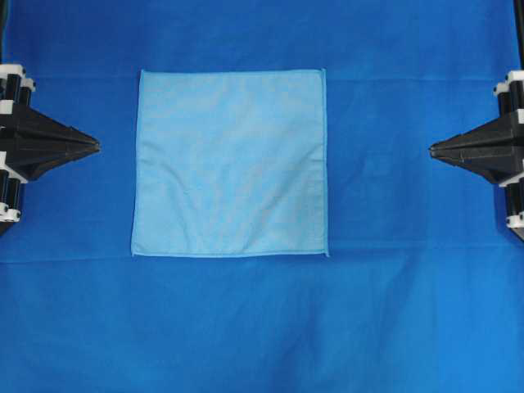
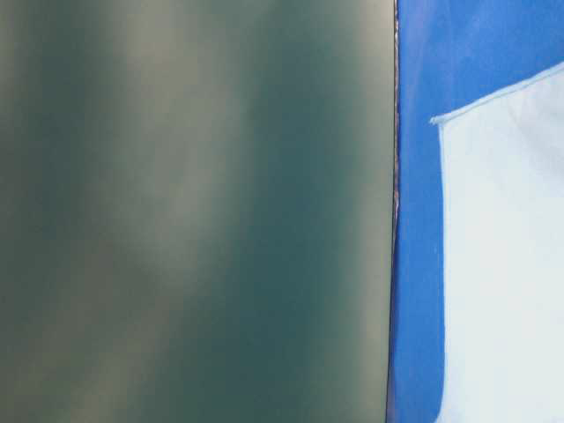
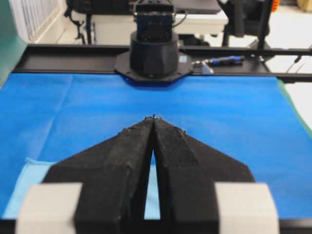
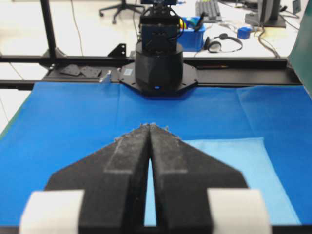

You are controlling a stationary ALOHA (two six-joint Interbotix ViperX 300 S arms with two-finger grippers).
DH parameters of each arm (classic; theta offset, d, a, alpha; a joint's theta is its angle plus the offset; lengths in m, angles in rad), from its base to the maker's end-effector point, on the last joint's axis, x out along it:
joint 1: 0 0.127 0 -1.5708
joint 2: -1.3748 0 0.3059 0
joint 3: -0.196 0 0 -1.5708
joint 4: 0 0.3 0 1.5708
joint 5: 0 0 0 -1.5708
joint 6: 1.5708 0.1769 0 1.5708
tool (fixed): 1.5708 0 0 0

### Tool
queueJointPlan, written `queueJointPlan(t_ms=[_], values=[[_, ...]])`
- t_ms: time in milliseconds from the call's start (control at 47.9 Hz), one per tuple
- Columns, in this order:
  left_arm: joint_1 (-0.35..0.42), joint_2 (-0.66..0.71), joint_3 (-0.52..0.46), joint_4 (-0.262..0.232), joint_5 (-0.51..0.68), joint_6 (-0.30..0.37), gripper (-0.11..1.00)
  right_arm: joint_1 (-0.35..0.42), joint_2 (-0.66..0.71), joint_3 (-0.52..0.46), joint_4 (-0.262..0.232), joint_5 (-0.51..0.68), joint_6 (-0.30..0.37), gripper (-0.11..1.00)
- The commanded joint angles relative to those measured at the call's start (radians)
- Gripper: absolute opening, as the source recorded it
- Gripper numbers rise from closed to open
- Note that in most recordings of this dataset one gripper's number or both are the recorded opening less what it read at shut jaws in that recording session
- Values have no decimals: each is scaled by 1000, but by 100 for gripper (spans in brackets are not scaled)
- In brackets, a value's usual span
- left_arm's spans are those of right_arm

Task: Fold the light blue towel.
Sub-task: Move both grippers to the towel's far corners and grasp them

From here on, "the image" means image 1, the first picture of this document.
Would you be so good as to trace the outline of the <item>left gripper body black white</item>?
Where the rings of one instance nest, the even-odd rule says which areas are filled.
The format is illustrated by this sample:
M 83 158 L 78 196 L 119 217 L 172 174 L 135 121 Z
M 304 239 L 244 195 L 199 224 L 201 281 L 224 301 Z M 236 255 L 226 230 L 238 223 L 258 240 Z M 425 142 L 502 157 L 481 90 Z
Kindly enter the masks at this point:
M 8 126 L 15 104 L 28 106 L 35 82 L 20 64 L 1 64 L 1 235 L 20 222 L 27 176 L 15 169 L 17 138 Z

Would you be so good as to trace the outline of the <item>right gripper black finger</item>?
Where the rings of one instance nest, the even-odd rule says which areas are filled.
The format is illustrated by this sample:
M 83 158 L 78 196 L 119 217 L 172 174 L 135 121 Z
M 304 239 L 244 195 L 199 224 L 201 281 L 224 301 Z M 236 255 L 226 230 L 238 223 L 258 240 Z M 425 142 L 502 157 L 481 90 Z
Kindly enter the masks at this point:
M 464 148 L 523 146 L 523 109 L 517 109 L 486 124 L 430 146 L 430 154 Z
M 523 151 L 430 151 L 433 159 L 501 184 L 523 172 Z

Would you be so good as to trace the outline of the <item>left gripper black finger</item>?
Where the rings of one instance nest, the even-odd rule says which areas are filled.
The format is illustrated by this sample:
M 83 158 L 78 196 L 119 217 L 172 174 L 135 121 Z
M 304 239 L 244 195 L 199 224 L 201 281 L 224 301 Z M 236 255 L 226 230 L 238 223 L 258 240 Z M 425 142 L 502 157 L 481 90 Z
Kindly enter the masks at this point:
M 100 150 L 99 145 L 65 145 L 58 151 L 18 149 L 7 154 L 6 164 L 24 179 L 35 181 L 52 169 Z
M 100 142 L 78 129 L 63 125 L 58 121 L 30 109 L 27 106 L 15 107 L 16 129 L 24 136 L 47 138 L 67 142 L 78 142 L 100 147 Z

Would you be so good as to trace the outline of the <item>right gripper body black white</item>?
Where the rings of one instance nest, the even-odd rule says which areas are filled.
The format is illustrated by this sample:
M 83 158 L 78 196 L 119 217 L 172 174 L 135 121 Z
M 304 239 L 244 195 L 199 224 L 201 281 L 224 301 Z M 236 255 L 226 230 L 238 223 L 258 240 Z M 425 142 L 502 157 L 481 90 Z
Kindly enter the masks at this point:
M 515 122 L 515 136 L 510 142 L 515 154 L 516 169 L 499 185 L 504 190 L 506 227 L 523 241 L 523 71 L 510 71 L 505 81 L 494 88 L 499 115 L 509 115 Z

